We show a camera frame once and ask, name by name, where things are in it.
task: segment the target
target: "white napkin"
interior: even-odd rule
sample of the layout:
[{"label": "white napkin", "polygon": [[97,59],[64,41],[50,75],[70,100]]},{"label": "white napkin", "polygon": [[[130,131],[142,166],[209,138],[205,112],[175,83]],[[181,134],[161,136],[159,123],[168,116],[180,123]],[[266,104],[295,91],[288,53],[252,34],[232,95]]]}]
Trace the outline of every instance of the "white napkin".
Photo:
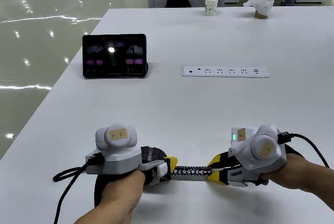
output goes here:
[{"label": "white napkin", "polygon": [[244,3],[244,6],[253,6],[259,14],[268,16],[272,7],[273,1],[269,0],[249,0]]}]

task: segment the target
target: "black handle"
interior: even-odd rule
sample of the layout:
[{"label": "black handle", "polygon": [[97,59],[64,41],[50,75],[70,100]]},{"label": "black handle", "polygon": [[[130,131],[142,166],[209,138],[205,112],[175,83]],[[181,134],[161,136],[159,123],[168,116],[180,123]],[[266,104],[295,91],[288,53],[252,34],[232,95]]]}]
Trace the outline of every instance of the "black handle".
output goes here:
[{"label": "black handle", "polygon": [[95,182],[94,189],[94,207],[97,207],[101,203],[102,193],[108,183],[121,180],[127,177],[130,173],[117,174],[117,175],[98,175]]}]

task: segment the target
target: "paper cup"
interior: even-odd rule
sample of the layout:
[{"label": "paper cup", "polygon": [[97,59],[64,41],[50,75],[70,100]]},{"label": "paper cup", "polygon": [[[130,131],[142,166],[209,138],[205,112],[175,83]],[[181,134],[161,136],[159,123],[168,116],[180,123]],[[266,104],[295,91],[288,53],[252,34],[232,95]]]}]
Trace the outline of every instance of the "paper cup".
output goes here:
[{"label": "paper cup", "polygon": [[218,0],[205,0],[205,14],[207,16],[214,16],[216,14],[217,5]]}]

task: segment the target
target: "white table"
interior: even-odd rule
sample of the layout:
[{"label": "white table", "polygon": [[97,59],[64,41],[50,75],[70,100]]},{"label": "white table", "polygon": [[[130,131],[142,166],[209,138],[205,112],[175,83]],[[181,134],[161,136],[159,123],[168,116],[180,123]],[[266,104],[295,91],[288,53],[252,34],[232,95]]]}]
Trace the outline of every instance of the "white table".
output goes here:
[{"label": "white table", "polygon": [[[109,10],[94,30],[145,33],[145,79],[86,80],[79,51],[0,161],[1,223],[52,223],[68,181],[56,173],[84,163],[94,133],[112,123],[136,127],[141,145],[179,164],[206,165],[229,147],[230,128],[274,123],[311,138],[334,166],[334,13],[328,7]],[[270,78],[182,77],[183,65],[266,66]],[[303,140],[292,146],[320,159]],[[93,207],[95,176],[68,193],[59,223]],[[133,223],[321,223],[333,212],[315,196],[268,186],[235,188],[169,182],[148,189]]]}]

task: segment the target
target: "measuring tape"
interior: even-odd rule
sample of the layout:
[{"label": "measuring tape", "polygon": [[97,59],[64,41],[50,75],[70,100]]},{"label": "measuring tape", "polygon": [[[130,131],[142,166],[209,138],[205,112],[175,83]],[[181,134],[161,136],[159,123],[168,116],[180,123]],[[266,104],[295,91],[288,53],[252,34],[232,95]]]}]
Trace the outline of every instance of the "measuring tape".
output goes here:
[{"label": "measuring tape", "polygon": [[174,181],[205,181],[212,170],[208,167],[176,166],[171,172]]}]

